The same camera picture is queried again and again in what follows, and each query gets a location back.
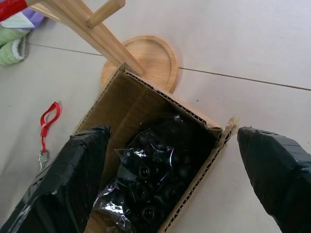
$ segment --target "cardboard box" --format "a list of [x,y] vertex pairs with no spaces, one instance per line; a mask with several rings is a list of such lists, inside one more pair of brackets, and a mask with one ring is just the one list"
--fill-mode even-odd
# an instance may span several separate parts
[[[94,105],[80,122],[76,133],[98,125],[111,126],[112,135],[108,144],[101,182],[101,189],[103,189],[116,176],[120,164],[114,149],[124,148],[129,138],[139,132],[140,123],[159,112],[178,112],[181,117],[195,121],[212,134],[216,142],[210,156],[160,227],[159,232],[166,233],[170,232],[177,223],[199,184],[209,174],[210,168],[225,149],[226,142],[237,126],[230,123],[226,128],[221,128],[206,115],[177,100],[172,94],[159,90],[150,82],[131,72],[126,65],[122,65],[107,82]],[[93,211],[85,232],[104,233],[109,226],[111,226],[111,221],[107,220],[107,216]]]

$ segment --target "floor tile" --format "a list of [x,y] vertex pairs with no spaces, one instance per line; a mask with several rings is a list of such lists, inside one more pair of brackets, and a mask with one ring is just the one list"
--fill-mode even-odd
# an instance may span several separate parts
[[[285,135],[311,152],[310,91],[182,70],[174,94],[222,126],[240,116],[240,127]],[[210,174],[174,232],[280,232],[251,187],[236,136]]]
[[[131,0],[105,23],[120,41],[163,38],[181,67],[311,89],[310,10],[307,0]],[[30,43],[96,53],[65,26],[43,26]]]
[[39,173],[41,115],[54,101],[61,103],[46,139],[53,159],[100,91],[101,56],[29,49],[25,61],[0,67],[0,226]]

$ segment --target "green towel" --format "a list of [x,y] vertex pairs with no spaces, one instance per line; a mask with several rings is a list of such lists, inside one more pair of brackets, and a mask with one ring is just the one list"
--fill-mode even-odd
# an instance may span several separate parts
[[30,30],[23,30],[23,29],[11,29],[11,28],[4,28],[0,26],[0,46],[4,45],[10,41],[20,39],[27,35]]
[[10,41],[0,48],[0,65],[7,66],[25,58],[26,37]]

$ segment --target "red fabric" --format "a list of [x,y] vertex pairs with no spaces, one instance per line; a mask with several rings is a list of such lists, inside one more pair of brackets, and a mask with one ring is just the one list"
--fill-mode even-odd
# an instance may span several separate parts
[[26,0],[6,0],[0,2],[0,22],[27,8]]
[[[53,111],[54,109],[56,109],[56,115],[54,116],[54,118],[51,121],[45,122],[45,116],[50,113],[51,111]],[[41,119],[40,119],[40,124],[42,127],[41,130],[41,142],[42,142],[42,152],[46,152],[47,149],[45,147],[45,141],[44,138],[47,136],[48,131],[50,126],[58,119],[59,115],[60,115],[61,109],[60,106],[57,102],[54,102],[50,108],[42,115]]]

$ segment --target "wooden stand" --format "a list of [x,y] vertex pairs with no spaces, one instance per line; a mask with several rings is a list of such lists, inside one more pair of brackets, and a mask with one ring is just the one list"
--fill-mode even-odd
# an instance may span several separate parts
[[102,86],[115,69],[126,62],[143,78],[173,92],[179,76],[172,48],[155,36],[137,36],[121,43],[102,23],[125,5],[125,0],[108,0],[93,13],[82,0],[31,0],[31,8],[46,17],[64,23],[107,58]]

